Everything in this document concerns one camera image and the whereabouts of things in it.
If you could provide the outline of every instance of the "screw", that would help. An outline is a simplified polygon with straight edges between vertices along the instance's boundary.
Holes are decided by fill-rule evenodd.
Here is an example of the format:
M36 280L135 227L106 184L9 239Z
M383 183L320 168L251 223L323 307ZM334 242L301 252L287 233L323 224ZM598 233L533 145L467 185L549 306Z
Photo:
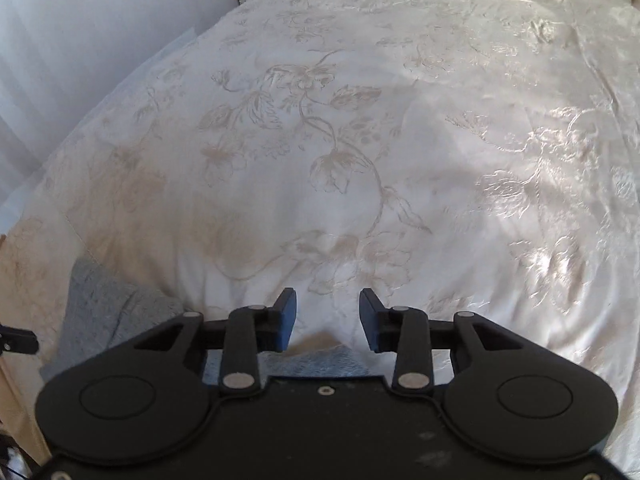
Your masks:
M222 379L222 384L224 384L227 388L231 388L233 390L243 390L248 388L249 386L253 386L255 383L255 379L253 376L249 374L243 374L242 372L235 372L233 374L225 375L225 378Z
M322 396L329 396L335 393L335 390L331 386L320 386L318 388L318 393Z
M429 385L429 378L425 374L409 372L398 377L398 384L408 390L419 390Z

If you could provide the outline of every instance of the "black cable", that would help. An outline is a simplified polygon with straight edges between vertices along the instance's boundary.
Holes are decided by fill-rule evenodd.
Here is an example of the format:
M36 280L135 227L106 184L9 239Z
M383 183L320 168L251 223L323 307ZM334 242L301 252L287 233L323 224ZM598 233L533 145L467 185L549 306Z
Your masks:
M24 478L28 480L28 476L23 475L22 473L18 473L16 470L11 469L7 464L0 464L0 467L4 467L9 473L13 473L14 475L18 475L20 478Z

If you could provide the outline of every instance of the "wall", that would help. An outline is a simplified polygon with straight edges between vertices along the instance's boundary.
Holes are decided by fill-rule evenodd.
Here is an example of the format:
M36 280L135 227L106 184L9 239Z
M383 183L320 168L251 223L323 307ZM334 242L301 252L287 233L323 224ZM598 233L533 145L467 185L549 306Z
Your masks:
M0 0L0 204L162 47L236 0Z

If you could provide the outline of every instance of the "white satin bedspread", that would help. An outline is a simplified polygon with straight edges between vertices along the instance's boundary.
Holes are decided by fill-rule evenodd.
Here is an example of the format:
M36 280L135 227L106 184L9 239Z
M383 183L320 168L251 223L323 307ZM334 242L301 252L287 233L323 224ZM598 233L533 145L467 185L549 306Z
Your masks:
M0 252L2 322L42 341L7 358L25 403L88 250L209 317L293 286L294 342L374 370L364 286L479 312L609 381L640 470L639 46L620 0L244 4L50 159Z

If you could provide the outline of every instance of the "gray towel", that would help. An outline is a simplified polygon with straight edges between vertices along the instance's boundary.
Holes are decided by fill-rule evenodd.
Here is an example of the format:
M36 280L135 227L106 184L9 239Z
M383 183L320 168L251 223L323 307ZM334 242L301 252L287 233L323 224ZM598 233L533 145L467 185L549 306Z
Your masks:
M95 260L80 258L71 272L68 302L58 349L40 370L45 381L60 372L184 312L179 300L158 290L114 277ZM204 382L215 384L222 351L209 351ZM359 377L369 375L345 346L283 356L258 356L263 380L269 376Z

